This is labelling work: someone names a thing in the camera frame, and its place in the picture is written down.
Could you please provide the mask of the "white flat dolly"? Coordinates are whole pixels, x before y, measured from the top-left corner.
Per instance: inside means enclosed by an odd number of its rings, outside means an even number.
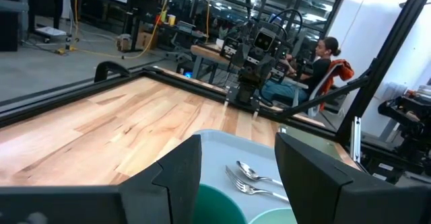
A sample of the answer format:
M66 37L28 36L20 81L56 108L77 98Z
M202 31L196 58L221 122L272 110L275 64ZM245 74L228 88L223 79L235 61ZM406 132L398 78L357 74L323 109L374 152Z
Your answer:
M49 43L51 41L52 37L63 37L63 36L67 36L67 33L50 27L50 26L45 26L45 27L41 27L41 28L36 28L34 30L34 33L38 36L43 37L44 39L44 43Z

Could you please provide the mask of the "mint green plate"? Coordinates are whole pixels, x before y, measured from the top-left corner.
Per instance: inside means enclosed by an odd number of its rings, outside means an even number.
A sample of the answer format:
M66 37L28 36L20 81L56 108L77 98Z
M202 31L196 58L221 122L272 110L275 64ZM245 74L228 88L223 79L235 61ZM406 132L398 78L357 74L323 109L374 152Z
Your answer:
M297 224L297 220L291 208L278 208L258 214L248 224Z

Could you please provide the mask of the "small open cardboard box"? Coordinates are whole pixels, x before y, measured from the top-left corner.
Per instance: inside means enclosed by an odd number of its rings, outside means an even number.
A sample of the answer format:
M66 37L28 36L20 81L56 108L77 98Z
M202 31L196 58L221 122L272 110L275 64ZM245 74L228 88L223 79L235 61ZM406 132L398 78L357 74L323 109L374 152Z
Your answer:
M121 34L117 36L117 50L126 52L131 48L131 35Z

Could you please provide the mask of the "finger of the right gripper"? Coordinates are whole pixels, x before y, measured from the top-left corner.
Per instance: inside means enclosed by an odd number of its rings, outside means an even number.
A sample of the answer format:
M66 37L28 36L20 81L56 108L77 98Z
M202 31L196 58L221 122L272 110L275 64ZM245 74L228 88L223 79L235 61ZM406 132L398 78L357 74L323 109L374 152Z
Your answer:
M244 67L246 64L253 64L252 61L248 59L249 52L253 47L249 44L240 43L235 53L235 65L237 67Z
M270 55L266 54L257 64L257 75L260 79L266 79L269 72L275 64L275 59Z

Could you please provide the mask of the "metal fork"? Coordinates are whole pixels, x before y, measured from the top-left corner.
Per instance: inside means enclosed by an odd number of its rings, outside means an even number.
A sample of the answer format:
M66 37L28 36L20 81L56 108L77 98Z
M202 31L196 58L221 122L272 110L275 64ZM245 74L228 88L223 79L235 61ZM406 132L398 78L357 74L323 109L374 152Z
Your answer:
M276 198L279 198L283 201L289 202L289 198L287 196L280 195L275 192L271 192L264 189L255 188L254 186L251 186L250 184L247 184L246 182L242 181L239 177L237 177L233 171L228 167L225 166L225 173L229 180L233 183L233 185L242 193L248 194L248 195L254 195L254 194L268 194L270 196L274 196Z

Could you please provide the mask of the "grey plastic tray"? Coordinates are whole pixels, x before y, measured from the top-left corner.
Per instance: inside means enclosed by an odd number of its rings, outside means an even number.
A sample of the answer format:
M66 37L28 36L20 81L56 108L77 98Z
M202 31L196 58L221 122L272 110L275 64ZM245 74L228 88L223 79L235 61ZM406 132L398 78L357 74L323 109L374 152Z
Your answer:
M237 161L242 161L259 176L281 181L273 148L218 130L201 130L198 134L202 138L201 184L213 186L228 195L244 213L247 224L265 211L291 208L288 202L268 194L242 193L225 173L225 166L228 166L247 184L286 196L282 186L265 180L250 180L236 165Z

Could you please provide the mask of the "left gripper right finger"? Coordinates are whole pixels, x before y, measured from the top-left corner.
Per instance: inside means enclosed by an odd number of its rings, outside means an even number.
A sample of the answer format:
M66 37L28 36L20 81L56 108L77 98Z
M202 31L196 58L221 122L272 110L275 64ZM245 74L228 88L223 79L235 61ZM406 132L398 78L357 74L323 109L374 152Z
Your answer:
M398 187L285 133L275 158L298 224L431 224L431 188Z

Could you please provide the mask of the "grey office chair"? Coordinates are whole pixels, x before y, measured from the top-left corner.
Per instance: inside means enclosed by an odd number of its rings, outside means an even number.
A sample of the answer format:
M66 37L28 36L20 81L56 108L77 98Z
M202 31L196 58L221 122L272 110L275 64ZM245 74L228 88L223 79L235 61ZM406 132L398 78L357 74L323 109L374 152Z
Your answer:
M323 91L323 88L327 86L329 78L335 76L335 72L338 70L338 68L342 66L343 63L333 64L327 74L315 87L314 91L310 94L308 101L301 104L299 104L298 102L299 89L306 89L307 86L302 83L299 83L298 81L293 81L292 84L296 87L295 96L292 102L292 107L288 109L286 114L295 115L299 112L306 111L309 116L316 116L316 114L320 110L321 102L324 102L325 96L327 96L327 94Z

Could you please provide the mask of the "teal cup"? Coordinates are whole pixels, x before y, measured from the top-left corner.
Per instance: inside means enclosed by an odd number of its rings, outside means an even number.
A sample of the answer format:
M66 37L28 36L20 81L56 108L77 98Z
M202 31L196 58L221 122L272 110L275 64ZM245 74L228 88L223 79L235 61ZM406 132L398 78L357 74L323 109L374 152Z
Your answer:
M200 184L192 224L247 224L240 207L225 193Z

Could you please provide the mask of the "silver aluminium rail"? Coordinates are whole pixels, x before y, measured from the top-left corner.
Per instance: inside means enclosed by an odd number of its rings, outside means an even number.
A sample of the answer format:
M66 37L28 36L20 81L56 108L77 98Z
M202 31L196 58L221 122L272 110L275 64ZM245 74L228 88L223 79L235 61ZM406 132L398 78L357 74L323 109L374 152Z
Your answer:
M361 118L355 116L352 122L350 137L350 157L356 163L360 163L361 158Z

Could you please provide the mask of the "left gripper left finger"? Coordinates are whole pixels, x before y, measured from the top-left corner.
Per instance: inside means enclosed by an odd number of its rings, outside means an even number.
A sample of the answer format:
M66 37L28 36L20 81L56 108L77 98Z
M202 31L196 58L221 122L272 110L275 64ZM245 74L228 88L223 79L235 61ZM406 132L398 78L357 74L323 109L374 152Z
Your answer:
M117 185L0 187L0 224L189 224L201 159L193 135Z

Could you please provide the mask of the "orange jacket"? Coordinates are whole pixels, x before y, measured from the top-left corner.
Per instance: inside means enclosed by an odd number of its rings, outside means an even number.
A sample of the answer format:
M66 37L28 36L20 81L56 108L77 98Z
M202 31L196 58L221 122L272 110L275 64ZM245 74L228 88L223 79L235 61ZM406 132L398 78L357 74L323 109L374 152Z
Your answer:
M321 86L319 93L325 95L329 92L334 84L334 78L340 77L342 81L347 81L354 76L354 70L351 65L344 59L331 61L328 69L329 76Z

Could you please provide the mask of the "black base with white labels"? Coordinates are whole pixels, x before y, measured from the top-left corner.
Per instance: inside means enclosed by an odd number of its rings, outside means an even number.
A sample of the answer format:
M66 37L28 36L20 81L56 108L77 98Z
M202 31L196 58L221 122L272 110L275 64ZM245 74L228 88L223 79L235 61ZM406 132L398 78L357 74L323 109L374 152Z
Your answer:
M360 164L372 176L391 184L398 183L405 172L421 174L424 166L410 162L396 152L378 145L362 143Z

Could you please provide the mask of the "wooden workbench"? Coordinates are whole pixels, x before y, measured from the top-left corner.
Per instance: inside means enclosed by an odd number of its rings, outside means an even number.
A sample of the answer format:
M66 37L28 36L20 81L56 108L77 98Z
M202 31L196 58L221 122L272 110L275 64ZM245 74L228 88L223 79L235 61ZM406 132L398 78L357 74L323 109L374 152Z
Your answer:
M237 85L238 68L220 56L220 50L215 44L193 45L191 53L195 56L192 79L221 87Z

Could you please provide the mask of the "metal spoon orange handle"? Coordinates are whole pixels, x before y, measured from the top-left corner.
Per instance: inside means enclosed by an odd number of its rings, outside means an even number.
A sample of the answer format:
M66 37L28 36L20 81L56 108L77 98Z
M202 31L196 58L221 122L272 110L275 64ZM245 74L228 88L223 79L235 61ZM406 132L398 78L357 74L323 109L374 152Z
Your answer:
M242 161L237 161L236 165L238 166L240 171L250 180L253 180L255 182L265 180L265 181L269 181L274 184L277 184L279 186L283 186L283 183L281 181L274 180L269 177L259 176L249 165L247 165Z

